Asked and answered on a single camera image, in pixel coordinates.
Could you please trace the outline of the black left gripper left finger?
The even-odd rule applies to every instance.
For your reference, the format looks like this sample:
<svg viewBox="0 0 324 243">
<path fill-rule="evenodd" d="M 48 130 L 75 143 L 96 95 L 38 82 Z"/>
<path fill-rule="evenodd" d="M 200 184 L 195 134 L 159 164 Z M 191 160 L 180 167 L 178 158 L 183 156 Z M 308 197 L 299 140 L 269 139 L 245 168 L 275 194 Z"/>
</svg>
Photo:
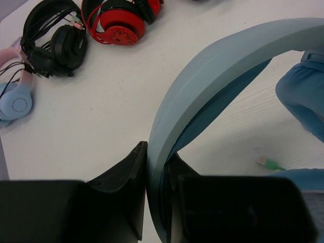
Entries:
<svg viewBox="0 0 324 243">
<path fill-rule="evenodd" d="M 138 242 L 147 143 L 88 181 L 1 182 L 1 242 Z"/>
</svg>

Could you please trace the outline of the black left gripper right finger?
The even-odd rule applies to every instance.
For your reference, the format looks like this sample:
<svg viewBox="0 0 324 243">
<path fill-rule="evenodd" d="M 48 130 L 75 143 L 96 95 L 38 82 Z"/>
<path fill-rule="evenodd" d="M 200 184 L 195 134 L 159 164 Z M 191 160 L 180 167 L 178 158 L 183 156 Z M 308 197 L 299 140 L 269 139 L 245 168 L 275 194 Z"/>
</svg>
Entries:
<svg viewBox="0 0 324 243">
<path fill-rule="evenodd" d="M 164 166 L 167 242 L 320 242 L 320 190 L 283 176 L 203 176 Z"/>
</svg>

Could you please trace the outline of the light blue over-ear headphones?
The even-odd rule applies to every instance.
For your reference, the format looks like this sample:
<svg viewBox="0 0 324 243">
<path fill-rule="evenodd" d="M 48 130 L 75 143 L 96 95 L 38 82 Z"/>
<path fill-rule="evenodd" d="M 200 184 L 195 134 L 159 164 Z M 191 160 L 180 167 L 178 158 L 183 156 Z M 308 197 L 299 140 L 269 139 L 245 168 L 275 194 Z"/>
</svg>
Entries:
<svg viewBox="0 0 324 243">
<path fill-rule="evenodd" d="M 265 69 L 273 57 L 303 51 L 323 61 L 322 18 L 282 19 L 256 25 L 204 48 L 167 91 L 148 143 L 147 196 L 162 242 L 167 241 L 161 190 L 164 165 L 194 140 Z"/>
</svg>

